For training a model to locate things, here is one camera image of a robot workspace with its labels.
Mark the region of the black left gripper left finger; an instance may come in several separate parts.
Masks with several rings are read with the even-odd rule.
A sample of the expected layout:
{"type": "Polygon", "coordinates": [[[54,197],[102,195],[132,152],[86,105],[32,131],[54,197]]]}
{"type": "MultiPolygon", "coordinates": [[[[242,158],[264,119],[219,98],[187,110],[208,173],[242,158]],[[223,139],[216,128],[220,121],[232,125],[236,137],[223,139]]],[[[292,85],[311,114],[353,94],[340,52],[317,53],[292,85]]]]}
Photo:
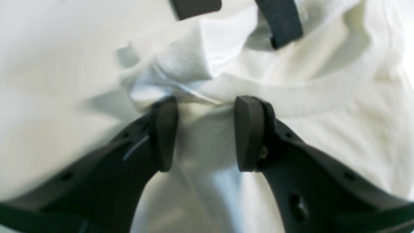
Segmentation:
{"type": "Polygon", "coordinates": [[[177,99],[154,102],[106,145],[1,202],[1,225],[21,233],[129,233],[146,184],[171,169],[177,128],[177,99]]]}

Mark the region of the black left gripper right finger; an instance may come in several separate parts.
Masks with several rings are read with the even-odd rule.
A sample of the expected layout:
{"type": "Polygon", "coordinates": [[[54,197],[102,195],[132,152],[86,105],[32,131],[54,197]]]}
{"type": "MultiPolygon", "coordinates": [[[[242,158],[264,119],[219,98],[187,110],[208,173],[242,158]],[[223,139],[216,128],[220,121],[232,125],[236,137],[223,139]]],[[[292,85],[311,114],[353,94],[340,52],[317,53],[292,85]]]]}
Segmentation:
{"type": "Polygon", "coordinates": [[[269,102],[236,97],[234,129],[238,168],[263,174],[286,233],[413,232],[413,202],[305,143],[269,102]]]}

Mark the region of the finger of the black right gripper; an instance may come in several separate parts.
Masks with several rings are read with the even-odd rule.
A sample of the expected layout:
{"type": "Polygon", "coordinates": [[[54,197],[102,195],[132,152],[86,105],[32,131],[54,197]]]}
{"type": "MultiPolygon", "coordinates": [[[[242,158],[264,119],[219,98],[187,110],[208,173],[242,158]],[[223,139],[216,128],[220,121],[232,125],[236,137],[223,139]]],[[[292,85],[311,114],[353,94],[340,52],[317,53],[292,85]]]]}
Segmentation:
{"type": "Polygon", "coordinates": [[[221,0],[172,0],[170,2],[179,20],[219,11],[221,0]]]}
{"type": "Polygon", "coordinates": [[[271,31],[273,49],[280,49],[303,37],[303,27],[294,0],[256,0],[271,31]]]}

